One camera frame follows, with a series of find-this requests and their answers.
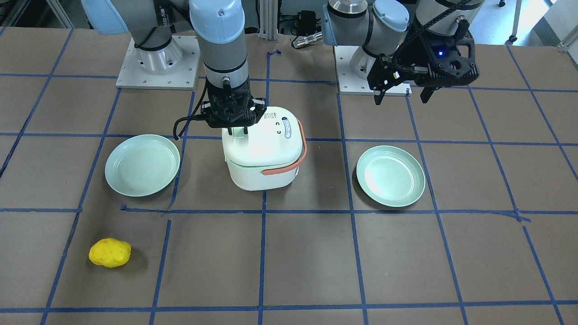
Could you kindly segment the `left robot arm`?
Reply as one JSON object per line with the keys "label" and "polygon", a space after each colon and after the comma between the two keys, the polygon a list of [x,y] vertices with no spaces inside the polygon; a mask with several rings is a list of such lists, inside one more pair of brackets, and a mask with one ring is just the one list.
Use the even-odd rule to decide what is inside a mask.
{"label": "left robot arm", "polygon": [[470,24],[482,0],[418,0],[415,16],[397,0],[329,0],[323,6],[323,41],[355,46],[352,67],[367,80],[374,103],[411,80],[427,103],[443,87],[479,78]]}

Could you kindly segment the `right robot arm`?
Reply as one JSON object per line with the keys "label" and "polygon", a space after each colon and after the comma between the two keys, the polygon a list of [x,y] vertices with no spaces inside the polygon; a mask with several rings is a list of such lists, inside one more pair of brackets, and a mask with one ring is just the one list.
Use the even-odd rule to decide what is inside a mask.
{"label": "right robot arm", "polygon": [[182,118],[225,128],[229,135],[260,121],[266,99],[251,95],[248,78],[245,16],[239,0],[83,0],[93,29],[103,35],[130,33],[133,52],[144,76],[183,72],[185,49],[176,33],[194,31],[204,64],[204,95],[193,113]]}

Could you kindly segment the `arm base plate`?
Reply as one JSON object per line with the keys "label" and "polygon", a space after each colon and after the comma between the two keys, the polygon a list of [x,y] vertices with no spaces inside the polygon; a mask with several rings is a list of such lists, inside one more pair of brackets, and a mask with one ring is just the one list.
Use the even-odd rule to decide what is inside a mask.
{"label": "arm base plate", "polygon": [[341,95],[374,95],[367,76],[374,58],[360,46],[335,46],[335,67]]}
{"label": "arm base plate", "polygon": [[195,36],[173,36],[161,50],[145,51],[131,39],[116,87],[145,90],[192,90],[196,84],[200,48]]}

